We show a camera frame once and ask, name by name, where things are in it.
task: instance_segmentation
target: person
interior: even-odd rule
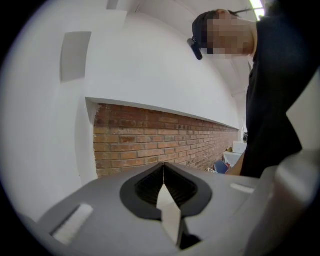
[[[315,74],[319,59],[286,14],[253,22],[217,9],[193,23],[193,40],[208,54],[252,56],[246,103],[247,148],[227,173],[260,178],[267,167],[302,150],[286,112]]]

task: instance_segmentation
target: black shirt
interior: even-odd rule
[[[260,178],[265,168],[302,149],[286,112],[319,63],[306,37],[286,16],[265,17],[256,26],[258,44],[247,91],[248,141],[241,175]]]

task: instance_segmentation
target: white table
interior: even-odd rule
[[[241,153],[232,153],[232,152],[223,153],[225,162],[230,164],[231,167],[234,167],[236,165],[241,155],[242,155]]]

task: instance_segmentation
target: ceiling light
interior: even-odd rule
[[[265,16],[265,9],[257,9],[257,10],[254,10],[254,12],[258,21],[260,21],[260,17]]]
[[[250,0],[252,8],[256,9],[256,8],[263,8],[264,6],[261,3],[261,0]]]

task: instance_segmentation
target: forearm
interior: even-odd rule
[[[240,176],[241,170],[242,170],[242,165],[244,163],[245,153],[246,153],[246,151],[244,151],[243,154],[240,156],[240,158],[239,158],[238,162],[235,164],[235,166],[226,173],[227,175]]]

